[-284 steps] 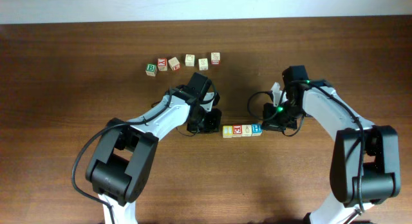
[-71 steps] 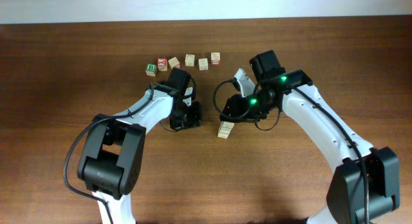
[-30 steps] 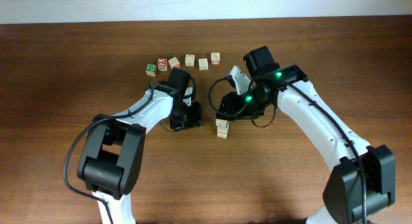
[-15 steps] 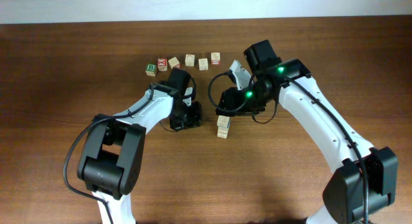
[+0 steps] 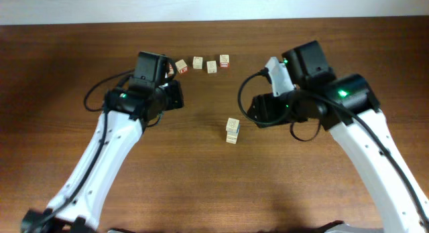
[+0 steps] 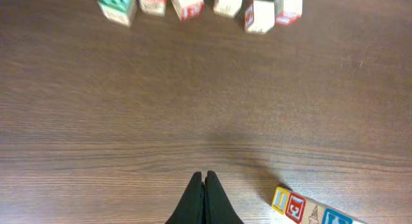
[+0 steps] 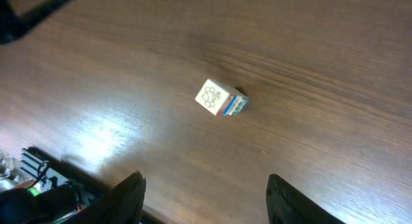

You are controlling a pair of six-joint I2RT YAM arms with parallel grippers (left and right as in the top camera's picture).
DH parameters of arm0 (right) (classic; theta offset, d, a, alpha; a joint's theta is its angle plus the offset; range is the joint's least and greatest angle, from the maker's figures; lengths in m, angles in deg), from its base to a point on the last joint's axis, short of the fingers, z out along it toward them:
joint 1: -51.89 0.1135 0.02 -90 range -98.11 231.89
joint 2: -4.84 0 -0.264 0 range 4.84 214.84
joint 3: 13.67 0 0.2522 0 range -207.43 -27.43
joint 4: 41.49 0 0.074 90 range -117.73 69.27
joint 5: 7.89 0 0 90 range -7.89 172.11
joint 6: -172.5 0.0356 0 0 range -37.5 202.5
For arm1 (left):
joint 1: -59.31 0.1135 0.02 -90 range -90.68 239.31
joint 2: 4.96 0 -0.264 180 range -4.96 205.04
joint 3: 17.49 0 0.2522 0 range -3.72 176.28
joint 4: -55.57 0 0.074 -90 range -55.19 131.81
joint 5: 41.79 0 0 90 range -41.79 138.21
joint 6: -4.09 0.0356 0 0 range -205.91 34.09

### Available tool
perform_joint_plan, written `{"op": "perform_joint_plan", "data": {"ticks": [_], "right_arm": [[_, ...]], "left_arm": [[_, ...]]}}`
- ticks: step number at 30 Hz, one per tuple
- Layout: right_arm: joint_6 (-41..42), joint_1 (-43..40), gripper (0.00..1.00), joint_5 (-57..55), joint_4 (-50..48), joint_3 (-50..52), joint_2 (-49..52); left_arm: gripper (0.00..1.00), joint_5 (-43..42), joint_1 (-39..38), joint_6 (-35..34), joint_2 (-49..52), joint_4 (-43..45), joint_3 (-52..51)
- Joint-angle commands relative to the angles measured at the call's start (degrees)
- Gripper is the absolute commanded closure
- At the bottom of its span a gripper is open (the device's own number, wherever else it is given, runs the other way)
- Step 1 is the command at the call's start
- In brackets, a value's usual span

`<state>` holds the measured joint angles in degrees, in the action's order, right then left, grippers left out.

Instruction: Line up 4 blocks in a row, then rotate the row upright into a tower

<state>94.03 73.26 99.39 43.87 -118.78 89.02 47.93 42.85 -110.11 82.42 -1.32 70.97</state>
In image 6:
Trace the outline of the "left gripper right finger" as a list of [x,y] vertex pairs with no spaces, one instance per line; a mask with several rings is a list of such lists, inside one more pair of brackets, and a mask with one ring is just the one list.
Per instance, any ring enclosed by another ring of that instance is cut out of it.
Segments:
[[207,224],[243,224],[214,171],[208,171],[205,179],[204,208]]

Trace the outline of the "yellow letter I block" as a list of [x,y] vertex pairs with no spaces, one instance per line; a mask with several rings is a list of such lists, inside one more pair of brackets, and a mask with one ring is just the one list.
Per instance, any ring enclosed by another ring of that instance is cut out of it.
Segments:
[[283,187],[277,187],[271,203],[271,207],[278,213],[284,215],[288,206],[291,191]]

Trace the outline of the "beige blue-sided H block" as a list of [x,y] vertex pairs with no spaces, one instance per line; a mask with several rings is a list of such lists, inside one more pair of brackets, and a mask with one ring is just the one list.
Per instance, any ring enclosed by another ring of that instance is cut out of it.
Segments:
[[339,211],[327,208],[324,212],[322,224],[363,224]]

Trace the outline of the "beige gnome picture block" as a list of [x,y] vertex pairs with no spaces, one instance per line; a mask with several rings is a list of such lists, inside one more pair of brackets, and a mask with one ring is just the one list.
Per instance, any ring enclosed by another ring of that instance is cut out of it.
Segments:
[[314,200],[307,200],[301,224],[322,224],[327,206]]

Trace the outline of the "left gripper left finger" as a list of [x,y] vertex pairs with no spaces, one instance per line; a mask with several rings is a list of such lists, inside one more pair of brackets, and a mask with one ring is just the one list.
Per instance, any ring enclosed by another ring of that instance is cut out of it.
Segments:
[[165,224],[202,224],[204,195],[201,172],[195,172],[174,212]]

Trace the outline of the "red letter E block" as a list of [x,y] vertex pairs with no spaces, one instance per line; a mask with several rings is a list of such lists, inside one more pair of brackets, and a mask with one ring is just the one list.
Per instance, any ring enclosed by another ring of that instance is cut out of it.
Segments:
[[306,200],[298,193],[291,192],[285,215],[297,224],[300,224],[303,219]]

